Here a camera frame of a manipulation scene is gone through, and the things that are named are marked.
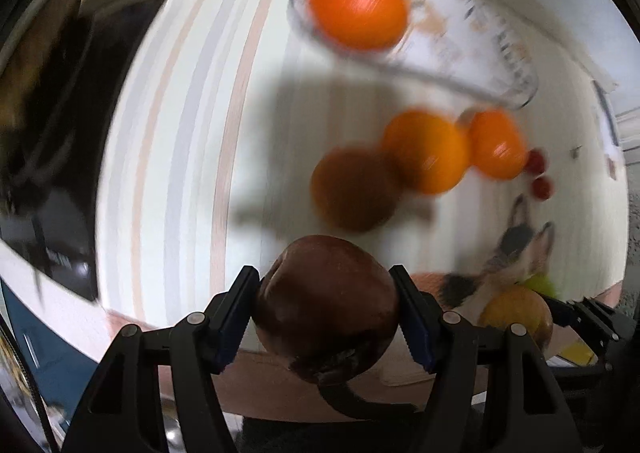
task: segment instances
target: orange in glass bowl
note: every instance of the orange in glass bowl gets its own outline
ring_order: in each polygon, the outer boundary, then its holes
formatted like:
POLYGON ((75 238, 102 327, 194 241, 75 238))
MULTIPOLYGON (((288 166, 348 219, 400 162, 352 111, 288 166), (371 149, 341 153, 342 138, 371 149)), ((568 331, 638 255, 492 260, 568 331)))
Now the orange in glass bowl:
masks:
POLYGON ((393 47, 409 21, 406 0, 308 0, 308 4, 326 37, 357 50, 393 47))

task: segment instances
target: calico cat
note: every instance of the calico cat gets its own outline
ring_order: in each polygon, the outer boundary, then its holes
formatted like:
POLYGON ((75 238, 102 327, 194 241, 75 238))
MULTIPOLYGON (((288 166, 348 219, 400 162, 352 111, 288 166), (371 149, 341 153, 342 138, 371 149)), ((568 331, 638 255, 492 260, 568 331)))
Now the calico cat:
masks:
POLYGON ((455 308, 475 323, 495 294, 533 274, 546 274, 554 243, 553 222, 547 222, 536 232, 529 221, 527 199, 519 195, 511 208, 508 224, 494 255, 485 263, 481 273, 412 274, 418 290, 433 295, 444 310, 455 308))

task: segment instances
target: clementine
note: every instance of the clementine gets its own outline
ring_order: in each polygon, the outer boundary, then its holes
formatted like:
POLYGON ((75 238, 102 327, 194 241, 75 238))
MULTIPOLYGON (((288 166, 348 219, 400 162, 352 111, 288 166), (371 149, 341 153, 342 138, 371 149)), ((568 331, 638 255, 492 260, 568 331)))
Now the clementine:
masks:
POLYGON ((405 0, 308 0, 318 29, 349 48, 379 50, 400 41, 409 10, 405 0))
POLYGON ((407 110, 386 126, 382 149, 409 188, 427 195, 449 191, 469 167, 465 130, 426 110, 407 110))
POLYGON ((469 125, 469 140, 472 164, 491 178, 515 178, 527 163, 527 145, 504 109, 476 113, 469 125))

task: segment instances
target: brown fruit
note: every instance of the brown fruit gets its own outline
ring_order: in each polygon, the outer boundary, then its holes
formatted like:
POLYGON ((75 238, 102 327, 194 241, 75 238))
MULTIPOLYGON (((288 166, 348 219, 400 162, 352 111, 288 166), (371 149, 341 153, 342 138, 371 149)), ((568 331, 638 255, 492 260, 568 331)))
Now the brown fruit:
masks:
POLYGON ((335 385, 385 352, 398 327, 398 293, 371 255, 346 240, 311 235, 275 261, 253 318, 264 347, 292 372, 335 385))
POLYGON ((347 231, 369 231, 396 210, 402 188, 380 152, 339 148, 329 152, 311 176, 311 197, 319 216, 347 231))
POLYGON ((495 296, 482 311, 478 325, 506 330, 513 323, 525 326, 540 350, 551 340, 553 319, 542 297, 521 285, 512 285, 495 296))

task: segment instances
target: yellow fruit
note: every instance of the yellow fruit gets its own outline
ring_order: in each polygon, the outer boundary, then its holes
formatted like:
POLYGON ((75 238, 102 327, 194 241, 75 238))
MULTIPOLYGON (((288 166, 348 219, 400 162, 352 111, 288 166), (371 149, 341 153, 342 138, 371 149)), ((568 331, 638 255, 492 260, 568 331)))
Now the yellow fruit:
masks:
POLYGON ((554 323, 548 305, 534 292, 522 285, 512 285, 495 296, 482 311, 478 324, 507 330, 520 323, 543 350, 551 341, 554 323))
POLYGON ((551 283, 549 277, 544 273, 534 274, 523 283, 523 286, 551 298, 558 297, 556 287, 554 287, 554 284, 551 283))

